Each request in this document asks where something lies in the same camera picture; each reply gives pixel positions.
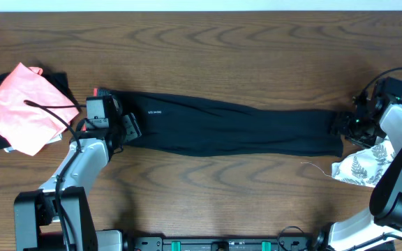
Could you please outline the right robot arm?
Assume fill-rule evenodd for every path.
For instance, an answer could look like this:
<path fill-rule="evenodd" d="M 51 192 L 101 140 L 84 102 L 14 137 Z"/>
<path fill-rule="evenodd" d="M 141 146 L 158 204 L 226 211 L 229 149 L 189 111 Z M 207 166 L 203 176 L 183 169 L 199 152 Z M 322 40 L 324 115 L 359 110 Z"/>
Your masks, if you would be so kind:
<path fill-rule="evenodd" d="M 376 139 L 388 138 L 396 153 L 384 174 L 373 177 L 376 185 L 369 207 L 351 218 L 319 231 L 310 250 L 394 250 L 402 241 L 402 81 L 376 77 L 354 97 L 354 112 L 341 112 L 331 132 L 368 148 Z"/>

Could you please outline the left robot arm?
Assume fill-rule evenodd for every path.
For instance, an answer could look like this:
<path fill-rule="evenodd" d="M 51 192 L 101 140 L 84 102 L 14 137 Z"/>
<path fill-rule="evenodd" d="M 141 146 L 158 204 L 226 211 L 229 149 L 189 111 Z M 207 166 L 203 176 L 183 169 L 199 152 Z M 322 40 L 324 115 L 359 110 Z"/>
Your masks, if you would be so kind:
<path fill-rule="evenodd" d="M 132 113 L 113 95 L 86 100 L 87 116 L 71 129 L 69 151 L 55 173 L 37 190 L 21 192 L 14 201 L 17 250 L 122 250 L 119 230 L 94 227 L 87 195 L 97 176 L 140 137 Z"/>

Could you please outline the white fern print cloth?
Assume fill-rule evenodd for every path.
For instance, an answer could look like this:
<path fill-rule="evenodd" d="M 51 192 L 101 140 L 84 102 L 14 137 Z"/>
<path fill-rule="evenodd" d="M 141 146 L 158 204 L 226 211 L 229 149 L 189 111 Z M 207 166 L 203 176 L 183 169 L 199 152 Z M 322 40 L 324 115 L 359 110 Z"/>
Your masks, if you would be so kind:
<path fill-rule="evenodd" d="M 350 154 L 342 161 L 332 163 L 330 174 L 326 174 L 322 168 L 311 162 L 306 164 L 317 167 L 325 176 L 337 181 L 374 188 L 401 147 L 402 142 L 393 145 L 386 137 L 369 149 Z"/>

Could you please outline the black leggings with red waistband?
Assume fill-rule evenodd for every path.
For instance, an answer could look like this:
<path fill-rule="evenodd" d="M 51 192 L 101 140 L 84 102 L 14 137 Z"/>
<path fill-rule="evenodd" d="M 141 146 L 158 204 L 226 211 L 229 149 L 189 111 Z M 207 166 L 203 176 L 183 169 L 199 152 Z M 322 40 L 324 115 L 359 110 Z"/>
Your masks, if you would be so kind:
<path fill-rule="evenodd" d="M 253 153 L 337 156 L 343 142 L 331 134 L 337 113 L 261 110 L 229 102 L 164 93 L 95 89 L 133 113 L 141 136 L 130 146 L 211 157 Z"/>

